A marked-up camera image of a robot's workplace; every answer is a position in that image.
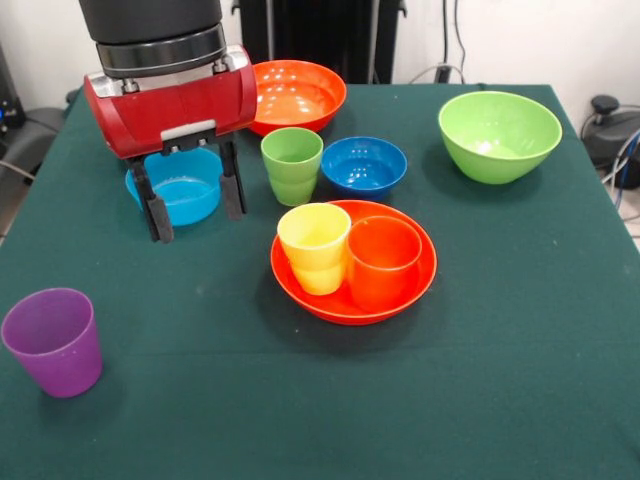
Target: purple cup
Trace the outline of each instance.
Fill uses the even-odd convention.
[[[52,397],[73,397],[102,373],[93,305],[84,293],[51,288],[20,300],[0,329],[2,342]]]

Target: red plate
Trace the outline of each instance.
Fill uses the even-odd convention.
[[[347,98],[342,78],[315,63],[273,60],[253,69],[258,109],[249,128],[262,136],[282,127],[322,130]]]
[[[438,265],[436,249],[427,232],[425,232],[416,221],[404,213],[380,203],[367,202],[364,200],[337,200],[330,203],[344,208],[351,216],[353,223],[364,217],[387,215],[404,220],[413,226],[422,239],[422,255],[418,260],[418,275],[415,288],[408,291],[395,308],[374,313],[365,312],[354,305],[349,287],[346,283],[342,284],[338,291],[331,295],[310,295],[302,290],[302,287],[293,275],[291,267],[289,266],[289,260],[284,254],[282,245],[280,245],[280,239],[276,235],[273,246],[271,247],[271,268],[273,274],[276,276],[276,280],[278,280],[278,283],[284,291],[303,308],[309,310],[317,317],[329,322],[339,323],[340,325],[369,325],[371,323],[381,322],[406,310],[417,302],[433,282]]]

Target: blue bowl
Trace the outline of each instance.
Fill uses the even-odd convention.
[[[144,166],[153,191],[167,205],[174,227],[199,222],[220,203],[222,162],[209,150],[197,148],[167,157],[156,153],[145,159]],[[142,209],[131,171],[127,172],[125,184]]]
[[[379,138],[344,138],[329,145],[322,156],[322,173],[347,198],[380,200],[406,172],[402,150]]]

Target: green bowl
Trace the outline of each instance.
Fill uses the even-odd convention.
[[[504,92],[449,100],[438,116],[444,144],[469,178],[493,185],[529,173],[560,143],[562,126],[538,102]]]

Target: white wall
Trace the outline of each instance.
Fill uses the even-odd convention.
[[[0,0],[0,43],[28,107],[64,104],[82,76],[100,68],[77,0]],[[394,81],[404,83],[442,56],[440,0],[406,0]],[[459,0],[468,82],[551,83],[574,125],[597,93],[640,103],[637,0]],[[453,21],[453,0],[450,23]],[[229,43],[238,14],[222,0]],[[457,62],[453,25],[449,61]],[[423,81],[432,81],[433,73]]]
[[[231,0],[221,5],[227,42],[240,43],[239,16]],[[0,0],[0,44],[25,108],[63,107],[84,74],[100,70],[78,0]]]
[[[406,2],[409,16],[400,16],[398,26],[397,83],[442,60],[441,1]],[[457,65],[453,0],[449,7],[449,62]],[[638,0],[459,0],[458,12],[467,82],[550,83],[574,126],[598,93],[640,104]],[[434,73],[421,81],[433,81]]]

